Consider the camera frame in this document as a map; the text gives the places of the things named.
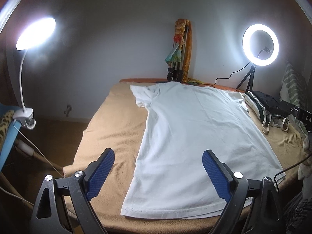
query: striped pillow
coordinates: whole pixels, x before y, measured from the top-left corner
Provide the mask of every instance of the striped pillow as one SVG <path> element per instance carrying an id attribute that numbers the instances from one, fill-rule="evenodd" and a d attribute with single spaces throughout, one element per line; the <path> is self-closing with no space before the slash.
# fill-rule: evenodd
<path id="1" fill-rule="evenodd" d="M 288 63 L 282 81 L 282 89 L 280 90 L 280 100 L 287 101 L 307 111 L 311 108 L 308 87 L 302 75 L 298 74 L 294 67 Z M 301 133 L 302 136 L 307 135 L 305 125 L 290 116 L 292 125 Z"/>

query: mattress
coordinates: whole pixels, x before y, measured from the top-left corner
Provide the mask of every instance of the mattress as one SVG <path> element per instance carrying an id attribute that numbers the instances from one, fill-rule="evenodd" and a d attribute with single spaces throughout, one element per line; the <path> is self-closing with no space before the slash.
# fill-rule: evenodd
<path id="1" fill-rule="evenodd" d="M 217 217 L 202 219 L 138 219 L 120 215 L 121 206 L 133 178 L 135 160 L 145 130 L 147 111 L 135 104 L 130 85 L 148 86 L 150 83 L 121 82 L 114 85 L 104 103 L 100 106 L 87 129 L 72 165 L 63 168 L 66 177 L 77 170 L 84 170 L 95 161 L 106 148 L 115 151 L 115 163 L 99 195 L 91 200 L 91 205 L 103 226 L 114 232 L 124 233 L 203 233 L 209 231 Z M 250 117 L 261 129 L 261 123 L 250 109 Z M 287 168 L 300 158 L 302 140 L 300 134 L 290 125 L 287 132 L 270 128 L 264 135 L 283 168 Z M 286 172 L 286 178 L 279 185 L 285 189 L 297 179 L 297 168 Z M 74 213 L 69 197 L 65 197 L 69 213 Z M 249 207 L 244 208 L 242 217 L 247 216 Z"/>

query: chair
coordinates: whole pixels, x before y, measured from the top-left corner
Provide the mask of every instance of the chair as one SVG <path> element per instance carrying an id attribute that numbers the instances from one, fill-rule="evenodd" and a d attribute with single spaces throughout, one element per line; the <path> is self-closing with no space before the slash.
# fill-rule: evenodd
<path id="1" fill-rule="evenodd" d="M 0 116 L 2 117 L 8 110 L 16 111 L 18 109 L 20 109 L 18 106 L 8 106 L 0 103 Z M 21 123 L 18 121 L 15 122 L 15 127 L 19 130 L 21 128 Z M 18 135 L 18 130 L 16 130 L 15 127 L 13 125 L 13 122 L 11 122 L 11 124 L 9 125 L 9 129 L 7 130 L 7 134 L 0 153 L 0 171 L 2 171 L 2 168 L 11 151 L 15 138 Z"/>

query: ring light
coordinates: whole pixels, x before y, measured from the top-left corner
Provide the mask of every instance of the ring light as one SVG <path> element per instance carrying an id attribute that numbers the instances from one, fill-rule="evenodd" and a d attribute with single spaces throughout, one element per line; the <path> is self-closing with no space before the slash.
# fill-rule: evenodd
<path id="1" fill-rule="evenodd" d="M 255 57 L 250 50 L 250 38 L 254 34 L 254 32 L 259 31 L 259 30 L 265 31 L 268 35 L 270 35 L 270 37 L 273 40 L 273 53 L 266 60 L 261 60 Z M 266 66 L 266 65 L 270 65 L 277 58 L 279 45 L 278 45 L 278 40 L 277 40 L 275 33 L 269 27 L 265 25 L 257 24 L 257 25 L 250 26 L 244 33 L 243 49 L 244 49 L 245 55 L 253 64 L 259 65 L 259 66 Z"/>

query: leopard print fabric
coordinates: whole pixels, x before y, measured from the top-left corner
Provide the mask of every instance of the leopard print fabric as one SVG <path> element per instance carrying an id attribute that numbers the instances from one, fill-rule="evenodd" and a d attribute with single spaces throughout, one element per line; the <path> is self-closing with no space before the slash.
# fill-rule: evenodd
<path id="1" fill-rule="evenodd" d="M 7 134 L 7 130 L 11 121 L 13 120 L 13 110 L 7 111 L 0 120 L 0 152 L 2 150 L 2 146 L 5 140 L 5 136 Z"/>

